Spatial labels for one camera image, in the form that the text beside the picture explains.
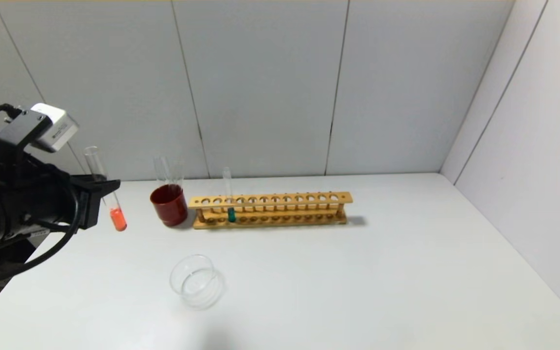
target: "petri dish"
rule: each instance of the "petri dish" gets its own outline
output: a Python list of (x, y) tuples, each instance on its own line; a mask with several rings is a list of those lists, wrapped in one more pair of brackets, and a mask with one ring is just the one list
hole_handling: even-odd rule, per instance
[(211, 259), (200, 254), (185, 257), (174, 266), (170, 273), (170, 287), (185, 304), (195, 308), (210, 306), (221, 293)]

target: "test tube rack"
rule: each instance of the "test tube rack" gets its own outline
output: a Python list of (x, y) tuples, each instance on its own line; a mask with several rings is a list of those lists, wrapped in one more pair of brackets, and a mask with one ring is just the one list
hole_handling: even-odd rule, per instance
[[(345, 204), (353, 203), (349, 192), (273, 193), (256, 195), (193, 197), (196, 210), (193, 228), (266, 228), (346, 224)], [(236, 221), (228, 221), (234, 208)]]

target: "orange liquid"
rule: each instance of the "orange liquid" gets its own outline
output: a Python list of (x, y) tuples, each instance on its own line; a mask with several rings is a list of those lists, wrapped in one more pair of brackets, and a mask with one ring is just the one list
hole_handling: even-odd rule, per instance
[(109, 211), (109, 216), (111, 216), (111, 221), (114, 222), (114, 228), (116, 228), (117, 231), (124, 231), (126, 228), (126, 220), (122, 212), (120, 208), (111, 209)]

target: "white table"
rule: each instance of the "white table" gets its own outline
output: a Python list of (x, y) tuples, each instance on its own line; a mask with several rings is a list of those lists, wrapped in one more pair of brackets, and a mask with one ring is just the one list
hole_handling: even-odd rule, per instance
[[(441, 175), (236, 179), (235, 193), (355, 200), (347, 226), (249, 230), (164, 227), (148, 200), (154, 186), (118, 190), (126, 231), (103, 211), (8, 284), (0, 349), (189, 349), (184, 332), (197, 330), (203, 350), (560, 350), (560, 300)], [(227, 284), (204, 312), (185, 309), (168, 284), (193, 253), (211, 257)]]

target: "test tube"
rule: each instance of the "test tube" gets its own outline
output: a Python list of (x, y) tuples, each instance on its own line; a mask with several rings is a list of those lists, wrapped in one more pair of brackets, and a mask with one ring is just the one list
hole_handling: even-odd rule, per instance
[[(224, 186), (226, 186), (226, 201), (233, 203), (233, 188), (231, 185), (233, 177), (230, 174), (230, 168), (224, 168)], [(235, 208), (229, 208), (228, 210), (228, 221), (235, 222), (237, 217), (235, 215)]]
[[(92, 177), (94, 177), (94, 181), (107, 181), (107, 170), (101, 162), (98, 147), (86, 147), (86, 149), (84, 149), (84, 156), (88, 164), (87, 166), (92, 173)], [(112, 192), (103, 196), (103, 203), (107, 209), (109, 209), (109, 216), (111, 217), (111, 221), (114, 223), (114, 228), (116, 228), (117, 231), (124, 231), (126, 228), (126, 220), (124, 219), (124, 214), (120, 208), (120, 203), (118, 202), (116, 193)]]
[(178, 197), (183, 191), (184, 162), (181, 159), (170, 162), (165, 156), (157, 156), (153, 162), (158, 182), (167, 185), (174, 197)]

